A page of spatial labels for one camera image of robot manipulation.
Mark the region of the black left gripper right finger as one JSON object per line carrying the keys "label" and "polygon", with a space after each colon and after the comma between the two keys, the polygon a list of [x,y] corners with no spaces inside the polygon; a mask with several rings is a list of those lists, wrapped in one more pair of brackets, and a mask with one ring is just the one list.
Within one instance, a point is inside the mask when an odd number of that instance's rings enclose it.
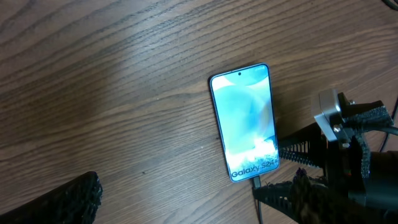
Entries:
{"label": "black left gripper right finger", "polygon": [[324,224],[330,222],[328,209],[328,188],[307,175],[307,171],[298,168],[289,194],[294,217],[298,223]]}

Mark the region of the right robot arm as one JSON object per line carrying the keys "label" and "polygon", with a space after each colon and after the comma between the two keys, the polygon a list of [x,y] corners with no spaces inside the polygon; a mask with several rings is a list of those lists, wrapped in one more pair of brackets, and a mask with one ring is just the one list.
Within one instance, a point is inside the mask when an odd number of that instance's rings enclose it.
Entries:
{"label": "right robot arm", "polygon": [[397,134],[383,102],[357,104],[336,90],[312,99],[315,122],[279,140],[279,157],[323,171],[299,168],[291,181],[261,185],[253,196],[297,223],[396,223],[397,152],[372,151],[364,135]]}

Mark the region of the blue Galaxy smartphone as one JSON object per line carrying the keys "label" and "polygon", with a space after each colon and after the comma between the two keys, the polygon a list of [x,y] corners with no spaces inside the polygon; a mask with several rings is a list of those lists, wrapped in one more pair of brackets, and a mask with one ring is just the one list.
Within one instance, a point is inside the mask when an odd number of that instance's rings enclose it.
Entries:
{"label": "blue Galaxy smartphone", "polygon": [[232,182],[279,167],[271,73],[258,63],[210,77],[209,89]]}

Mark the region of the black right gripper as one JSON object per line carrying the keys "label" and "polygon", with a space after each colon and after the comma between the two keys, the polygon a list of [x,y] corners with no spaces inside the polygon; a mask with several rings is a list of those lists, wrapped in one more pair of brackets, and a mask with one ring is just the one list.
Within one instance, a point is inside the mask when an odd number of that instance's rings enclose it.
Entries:
{"label": "black right gripper", "polygon": [[[329,142],[329,183],[342,192],[364,193],[370,178],[371,150],[364,134],[370,131],[388,132],[392,129],[390,117],[383,102],[355,104],[343,93],[338,93],[342,126],[351,140],[349,148],[342,148],[338,141]],[[326,138],[317,123],[312,123],[289,136],[278,140],[279,157],[303,165],[324,168]],[[296,220],[291,201],[291,181],[268,184],[252,190],[256,200]]]}

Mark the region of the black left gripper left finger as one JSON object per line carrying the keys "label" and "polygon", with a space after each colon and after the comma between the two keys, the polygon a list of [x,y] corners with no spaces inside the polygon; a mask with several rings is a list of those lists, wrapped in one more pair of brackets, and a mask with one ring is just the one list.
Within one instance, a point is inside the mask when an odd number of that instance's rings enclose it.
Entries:
{"label": "black left gripper left finger", "polygon": [[1,215],[1,223],[92,224],[101,205],[103,188],[89,171],[56,189]]}

